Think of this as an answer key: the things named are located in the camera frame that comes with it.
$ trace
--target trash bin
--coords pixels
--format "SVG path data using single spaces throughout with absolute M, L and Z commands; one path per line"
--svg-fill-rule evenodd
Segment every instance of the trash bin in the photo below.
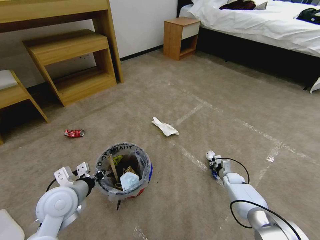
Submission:
M 110 164 L 110 157 L 118 175 L 118 182 Z M 120 176 L 128 169 L 139 176 L 139 183 L 133 188 L 122 191 L 119 187 Z M 125 198 L 139 196 L 148 185 L 152 175 L 152 164 L 147 153 L 133 143 L 119 143 L 109 147 L 98 159 L 95 172 L 102 171 L 104 179 L 99 183 L 109 201 L 119 201 Z

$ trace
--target white wall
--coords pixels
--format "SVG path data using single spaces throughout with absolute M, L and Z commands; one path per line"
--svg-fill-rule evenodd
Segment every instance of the white wall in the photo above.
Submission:
M 110 0 L 119 55 L 163 44 L 164 20 L 175 18 L 178 0 Z
M 125 57 L 163 44 L 164 20 L 174 18 L 177 0 L 110 0 L 119 55 Z M 44 82 L 22 40 L 88 28 L 91 20 L 0 33 L 0 70 L 13 69 L 25 87 Z M 52 78 L 94 66 L 92 54 L 52 64 Z

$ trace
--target red soda can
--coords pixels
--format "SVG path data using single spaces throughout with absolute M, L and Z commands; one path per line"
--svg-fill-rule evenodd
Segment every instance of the red soda can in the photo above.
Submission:
M 65 130 L 64 135 L 68 137 L 83 137 L 84 136 L 84 130 L 78 129 L 78 130 Z

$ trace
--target crumpled tissue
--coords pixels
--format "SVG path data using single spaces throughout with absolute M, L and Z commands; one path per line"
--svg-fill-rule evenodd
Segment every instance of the crumpled tissue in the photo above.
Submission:
M 152 123 L 159 127 L 167 137 L 169 137 L 171 134 L 179 135 L 179 132 L 176 129 L 171 127 L 169 124 L 160 122 L 156 117 L 153 117 Z

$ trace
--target beige carpet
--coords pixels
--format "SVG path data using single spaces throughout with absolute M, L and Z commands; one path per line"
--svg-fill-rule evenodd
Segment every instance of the beige carpet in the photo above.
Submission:
M 26 237 L 55 170 L 83 161 L 94 169 L 108 146 L 127 141 L 150 156 L 149 186 L 118 212 L 94 189 L 60 240 L 253 239 L 233 220 L 227 192 L 207 169 L 210 149 L 245 164 L 269 207 L 318 238 L 320 91 L 311 95 L 297 83 L 202 52 L 177 62 L 159 50 L 122 62 L 122 69 L 124 84 L 65 108 L 43 92 L 39 104 L 50 124 L 36 113 L 28 118 L 29 105 L 5 110 L 4 126 L 8 112 L 19 121 L 1 130 L 0 209 Z M 165 137 L 153 116 L 180 135 Z M 67 128 L 83 128 L 85 136 L 69 139 Z M 233 170 L 245 176 L 235 164 Z

